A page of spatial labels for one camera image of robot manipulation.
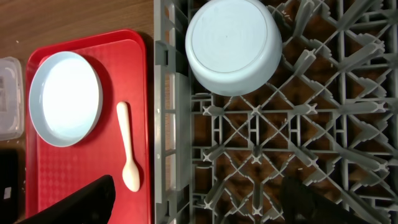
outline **white plate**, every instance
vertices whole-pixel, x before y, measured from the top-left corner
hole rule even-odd
[[[36,71],[29,112],[39,136],[57,147],[82,140],[100,117],[103,93],[91,65],[73,52],[50,56]]]

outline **dish rack grid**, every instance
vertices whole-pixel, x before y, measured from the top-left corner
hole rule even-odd
[[[283,55],[235,97],[188,68],[185,32],[204,3],[154,0],[155,222],[283,223],[292,175],[369,223],[397,223],[396,0],[264,0]]]

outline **red tray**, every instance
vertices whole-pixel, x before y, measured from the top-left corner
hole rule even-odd
[[[114,179],[116,200],[109,223],[151,223],[146,48],[143,40],[132,30],[119,30],[37,49],[27,63],[27,100],[39,65],[61,51],[82,55],[96,70],[103,87],[103,108],[94,130],[68,148],[57,148],[44,142],[27,113],[27,217],[102,175],[110,174]],[[122,179],[126,156],[116,115],[119,101],[128,102],[131,109],[133,153],[142,183],[136,193],[131,192]]]

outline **wooden surface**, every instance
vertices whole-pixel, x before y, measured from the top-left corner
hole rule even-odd
[[[153,0],[0,0],[0,58],[19,59],[24,76],[29,56],[38,47],[130,28],[144,38],[150,78],[153,77],[153,8]],[[18,150],[21,218],[25,207],[24,139],[23,134],[19,139],[0,141],[0,150]]]

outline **plastic spoon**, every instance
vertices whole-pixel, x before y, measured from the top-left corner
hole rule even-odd
[[[123,168],[123,181],[127,188],[132,192],[137,192],[140,186],[139,173],[136,163],[132,158],[132,147],[130,137],[130,122],[127,104],[125,102],[119,102],[116,106],[118,112],[118,119],[120,130],[122,132],[122,138],[124,143],[124,149],[126,150],[126,165]]]

